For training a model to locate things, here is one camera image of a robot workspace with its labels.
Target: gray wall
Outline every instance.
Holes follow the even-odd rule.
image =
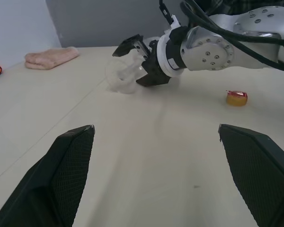
[[[165,0],[171,14],[187,24],[181,0]],[[46,0],[62,46],[114,46],[141,34],[160,36],[168,27],[159,0]]]

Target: folded cloth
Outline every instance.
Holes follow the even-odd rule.
[[[25,66],[36,70],[50,70],[79,56],[75,47],[50,49],[25,55]]]

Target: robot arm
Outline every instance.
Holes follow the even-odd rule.
[[[165,18],[169,12],[161,6]],[[241,15],[213,15],[208,19],[214,25],[242,35],[242,37],[265,37],[265,40],[284,41],[284,7],[263,7]],[[264,61],[242,51],[237,43],[228,36],[219,35],[201,26],[188,29],[181,26],[172,15],[168,20],[170,29],[159,40],[153,40],[149,46],[143,43],[143,37],[133,36],[117,48],[113,56],[123,56],[131,49],[137,49],[143,55],[142,63],[147,75],[138,79],[143,86],[168,83],[171,77],[178,77],[185,68],[195,70],[222,70],[231,66],[250,69],[269,67]],[[280,65],[284,69],[284,46],[275,43],[242,42],[244,47],[261,55],[267,61]]]

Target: clear plastic object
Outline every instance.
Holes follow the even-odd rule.
[[[136,80],[147,74],[141,66],[143,61],[143,57],[134,51],[112,59],[105,68],[109,89],[124,94],[134,93],[138,86]]]

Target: white table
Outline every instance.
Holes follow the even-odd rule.
[[[284,73],[185,71],[180,85],[110,92],[114,47],[82,48],[50,71],[17,65],[0,77],[0,208],[60,134],[96,135],[76,227],[256,227],[235,187],[220,123],[269,135],[284,150]],[[226,90],[248,105],[225,103]]]

